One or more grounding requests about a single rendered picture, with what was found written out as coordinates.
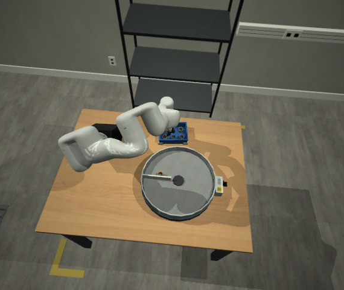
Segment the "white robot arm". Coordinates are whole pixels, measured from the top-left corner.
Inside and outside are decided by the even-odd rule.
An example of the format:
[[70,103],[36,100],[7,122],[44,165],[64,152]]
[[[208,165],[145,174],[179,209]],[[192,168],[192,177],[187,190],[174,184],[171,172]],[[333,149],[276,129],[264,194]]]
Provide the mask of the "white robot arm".
[[76,172],[84,172],[92,164],[115,158],[134,158],[148,150],[147,137],[137,117],[141,116],[149,134],[157,137],[179,124],[180,112],[173,108],[173,99],[163,97],[159,105],[145,103],[117,116],[116,125],[125,143],[108,138],[94,126],[86,126],[62,136],[58,144]]

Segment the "blue crate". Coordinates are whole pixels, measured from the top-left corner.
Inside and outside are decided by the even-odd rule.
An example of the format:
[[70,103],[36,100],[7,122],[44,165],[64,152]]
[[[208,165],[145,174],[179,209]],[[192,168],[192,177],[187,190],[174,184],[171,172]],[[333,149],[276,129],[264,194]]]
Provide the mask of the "blue crate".
[[[179,127],[183,128],[183,132],[179,133],[178,129]],[[162,135],[159,136],[159,142],[163,143],[163,144],[183,144],[183,143],[187,143],[188,141],[188,131],[187,131],[187,123],[186,122],[179,122],[179,124],[174,128],[175,133],[171,133],[170,136],[167,137],[167,139],[162,139],[163,135],[167,135],[166,133],[163,133]],[[175,135],[176,139],[171,139],[171,136]],[[184,138],[183,139],[179,139],[179,135],[183,135]]]

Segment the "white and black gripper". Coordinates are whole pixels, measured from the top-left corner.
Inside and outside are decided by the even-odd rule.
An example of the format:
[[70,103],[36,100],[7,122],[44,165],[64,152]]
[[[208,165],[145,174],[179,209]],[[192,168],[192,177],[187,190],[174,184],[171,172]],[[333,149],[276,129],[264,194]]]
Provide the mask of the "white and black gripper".
[[168,132],[167,132],[167,136],[170,136],[171,133],[175,133],[175,130],[174,130],[175,127],[172,127],[172,128],[169,128],[169,129],[166,129]]

